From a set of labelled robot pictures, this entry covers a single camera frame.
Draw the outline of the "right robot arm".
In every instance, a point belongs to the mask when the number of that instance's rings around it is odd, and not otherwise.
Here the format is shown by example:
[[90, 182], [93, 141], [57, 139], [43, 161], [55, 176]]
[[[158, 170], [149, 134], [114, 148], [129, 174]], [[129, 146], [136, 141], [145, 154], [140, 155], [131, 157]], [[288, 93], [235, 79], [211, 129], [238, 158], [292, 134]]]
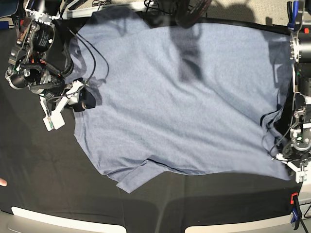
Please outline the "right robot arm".
[[11, 50], [5, 79], [16, 90], [28, 88], [40, 98], [48, 131], [65, 125], [62, 111], [75, 112], [93, 109], [94, 96], [86, 89], [88, 80], [78, 78], [66, 83], [74, 68], [67, 42], [63, 43], [65, 66], [59, 69], [48, 62], [59, 19], [68, 2], [66, 0], [2, 0], [0, 16], [11, 17], [17, 40]]

